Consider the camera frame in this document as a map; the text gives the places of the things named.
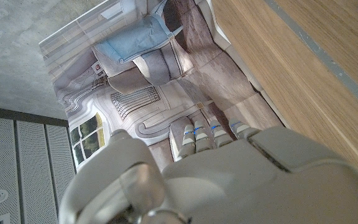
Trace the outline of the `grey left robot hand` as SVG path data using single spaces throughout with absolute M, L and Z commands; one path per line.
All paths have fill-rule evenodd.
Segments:
M 185 128 L 176 162 L 160 170 L 123 129 L 86 161 L 60 223 L 358 223 L 358 170 L 284 127 L 239 120 Z

